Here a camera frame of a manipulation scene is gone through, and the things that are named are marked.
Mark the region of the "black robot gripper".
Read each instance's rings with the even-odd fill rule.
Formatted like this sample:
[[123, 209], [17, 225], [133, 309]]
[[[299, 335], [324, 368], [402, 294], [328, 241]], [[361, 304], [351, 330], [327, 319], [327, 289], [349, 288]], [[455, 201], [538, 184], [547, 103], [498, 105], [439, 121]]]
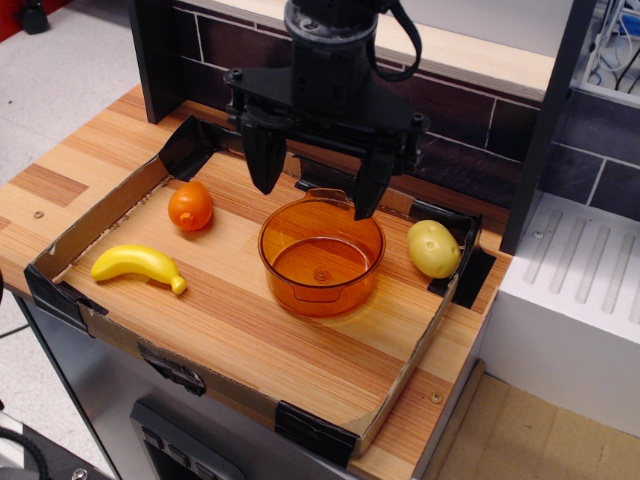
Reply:
[[361, 160], [356, 221], [371, 218], [393, 175], [415, 165], [427, 117], [375, 80], [373, 30], [293, 30], [286, 67], [234, 68], [228, 106], [254, 186], [271, 193], [289, 140]]

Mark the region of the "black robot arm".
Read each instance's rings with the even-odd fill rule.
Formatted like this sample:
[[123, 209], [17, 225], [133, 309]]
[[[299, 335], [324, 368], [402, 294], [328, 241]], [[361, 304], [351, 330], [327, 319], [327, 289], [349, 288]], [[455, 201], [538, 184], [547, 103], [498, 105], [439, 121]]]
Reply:
[[225, 74], [232, 91], [229, 120], [262, 193], [273, 190], [290, 140], [360, 159], [352, 195], [357, 220], [373, 215], [393, 176], [415, 166], [430, 121], [378, 83], [407, 80], [418, 69], [380, 70], [375, 36], [384, 13], [393, 15], [420, 55], [417, 28], [398, 1], [289, 1], [290, 66]]

